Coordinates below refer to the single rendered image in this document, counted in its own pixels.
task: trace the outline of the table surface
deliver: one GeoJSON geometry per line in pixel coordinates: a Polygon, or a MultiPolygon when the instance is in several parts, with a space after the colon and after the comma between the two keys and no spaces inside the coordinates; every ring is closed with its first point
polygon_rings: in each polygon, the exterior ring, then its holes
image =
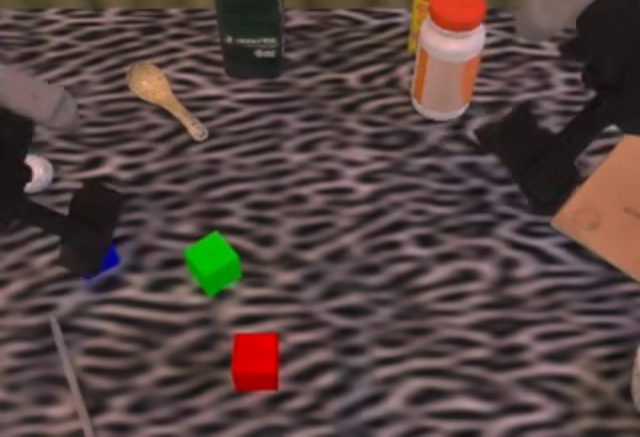
{"type": "MultiPolygon", "coordinates": [[[[79,435],[49,314],[99,437],[637,436],[640,289],[534,216],[473,131],[535,99],[558,128],[587,101],[558,40],[493,13],[469,115],[408,95],[402,11],[290,12],[276,81],[222,72],[214,14],[3,11],[0,56],[78,98],[77,135],[40,132],[66,211],[82,179],[128,195],[123,265],[88,285],[57,241],[0,233],[0,435],[79,435]],[[211,131],[196,144],[132,97],[150,59],[211,131]],[[218,229],[244,277],[209,299],[184,248],[218,229]],[[281,390],[237,394],[236,332],[281,336],[281,390]]],[[[617,141],[608,131],[586,168],[617,141]]]]}

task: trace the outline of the orange bottle cap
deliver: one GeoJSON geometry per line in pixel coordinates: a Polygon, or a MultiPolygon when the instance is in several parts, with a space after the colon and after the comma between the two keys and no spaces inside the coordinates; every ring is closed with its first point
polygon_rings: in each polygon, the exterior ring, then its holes
{"type": "Polygon", "coordinates": [[[487,16],[486,0],[431,0],[431,20],[451,32],[468,32],[477,28],[487,16]]]}

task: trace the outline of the cube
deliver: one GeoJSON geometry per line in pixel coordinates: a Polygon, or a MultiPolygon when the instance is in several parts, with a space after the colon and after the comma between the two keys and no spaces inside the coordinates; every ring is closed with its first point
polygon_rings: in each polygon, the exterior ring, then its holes
{"type": "Polygon", "coordinates": [[[118,252],[116,251],[115,245],[110,245],[107,250],[107,255],[102,262],[102,267],[100,271],[96,275],[85,275],[84,278],[87,280],[94,279],[96,277],[100,277],[103,274],[115,269],[120,265],[120,257],[118,257],[118,252]]]}
{"type": "Polygon", "coordinates": [[[212,232],[187,247],[184,258],[205,295],[213,297],[240,279],[240,258],[220,232],[212,232]]]}
{"type": "Polygon", "coordinates": [[[236,391],[278,390],[279,360],[278,334],[234,335],[231,376],[236,391]]]}

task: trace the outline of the green cube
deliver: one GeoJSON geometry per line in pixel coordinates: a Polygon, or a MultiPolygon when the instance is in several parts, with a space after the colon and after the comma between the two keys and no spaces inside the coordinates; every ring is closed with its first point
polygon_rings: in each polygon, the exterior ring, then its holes
{"type": "Polygon", "coordinates": [[[212,232],[187,247],[184,259],[192,277],[209,297],[242,276],[240,258],[220,232],[212,232]]]}

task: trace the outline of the red cube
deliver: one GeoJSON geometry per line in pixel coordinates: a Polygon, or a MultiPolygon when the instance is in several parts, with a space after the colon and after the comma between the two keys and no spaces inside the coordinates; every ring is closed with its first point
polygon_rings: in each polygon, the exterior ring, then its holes
{"type": "Polygon", "coordinates": [[[231,375],[236,391],[278,390],[279,360],[278,334],[234,335],[231,375]]]}

